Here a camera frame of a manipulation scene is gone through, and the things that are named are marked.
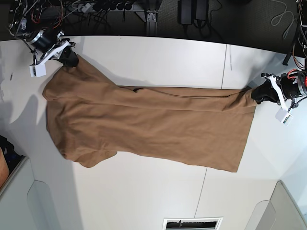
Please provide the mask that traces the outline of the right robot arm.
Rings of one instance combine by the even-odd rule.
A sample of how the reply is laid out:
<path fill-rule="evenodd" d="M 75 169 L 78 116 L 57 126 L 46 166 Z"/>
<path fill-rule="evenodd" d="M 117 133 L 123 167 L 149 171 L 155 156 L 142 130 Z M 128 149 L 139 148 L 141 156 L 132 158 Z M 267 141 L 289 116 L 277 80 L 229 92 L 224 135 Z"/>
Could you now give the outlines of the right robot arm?
<path fill-rule="evenodd" d="M 23 41 L 33 55 L 33 64 L 56 60 L 66 67 L 76 67 L 79 59 L 75 43 L 62 38 L 63 0 L 15 0 L 9 12 L 9 33 Z"/>

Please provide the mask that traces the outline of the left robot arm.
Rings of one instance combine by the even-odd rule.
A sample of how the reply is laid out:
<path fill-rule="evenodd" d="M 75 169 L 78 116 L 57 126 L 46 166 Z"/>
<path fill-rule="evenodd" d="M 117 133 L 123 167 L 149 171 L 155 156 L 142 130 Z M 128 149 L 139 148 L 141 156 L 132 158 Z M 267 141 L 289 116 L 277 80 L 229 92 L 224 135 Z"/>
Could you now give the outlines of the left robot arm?
<path fill-rule="evenodd" d="M 307 2 L 297 0 L 296 4 L 298 17 L 293 18 L 296 21 L 295 35 L 282 62 L 287 66 L 292 58 L 295 68 L 280 76 L 262 73 L 261 76 L 266 81 L 251 94 L 251 98 L 258 104 L 270 101 L 281 105 L 286 100 L 291 100 L 292 109 L 307 98 Z"/>

